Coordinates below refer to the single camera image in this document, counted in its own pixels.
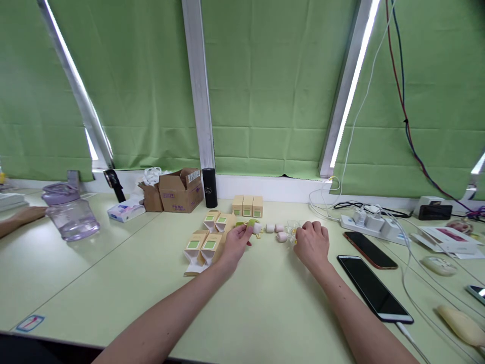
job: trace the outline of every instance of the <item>forearm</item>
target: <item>forearm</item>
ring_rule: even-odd
[[[233,271],[225,264],[208,268],[137,318],[93,364],[162,363]]]
[[[418,363],[330,263],[312,274],[325,291],[357,363]]]
[[[16,219],[10,218],[4,221],[0,221],[0,239],[17,230],[22,223]]]

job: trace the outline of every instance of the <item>black tumbler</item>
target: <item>black tumbler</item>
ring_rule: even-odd
[[[204,180],[206,206],[208,208],[217,207],[216,170],[213,168],[204,168],[202,170],[202,179]]]

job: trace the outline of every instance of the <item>human arm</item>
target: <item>human arm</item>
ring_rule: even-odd
[[[47,207],[27,207],[17,212],[11,218],[0,221],[0,239],[14,232],[19,227],[44,217],[46,209]]]
[[[328,261],[328,231],[318,221],[297,229],[296,255],[325,292],[358,364],[418,363],[347,286]]]
[[[234,273],[252,232],[253,228],[245,225],[231,230],[214,265],[143,313],[93,364],[162,363],[202,308]]]

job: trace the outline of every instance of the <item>human hand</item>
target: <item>human hand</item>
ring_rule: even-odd
[[[246,244],[253,233],[252,226],[239,225],[227,233],[224,251],[219,262],[236,269],[237,262],[241,259],[246,249]]]
[[[38,220],[45,216],[47,207],[27,207],[26,209],[17,212],[12,216],[12,220],[16,221],[19,225],[25,225],[29,222]]]
[[[308,268],[314,272],[318,267],[328,265],[328,230],[320,222],[307,221],[297,229],[297,243],[293,247],[295,254]]]

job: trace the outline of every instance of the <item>purple water bottle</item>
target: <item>purple water bottle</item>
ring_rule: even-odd
[[[100,229],[89,203],[79,195],[79,191],[61,182],[43,188],[42,199],[49,206],[49,216],[65,241],[86,238]]]

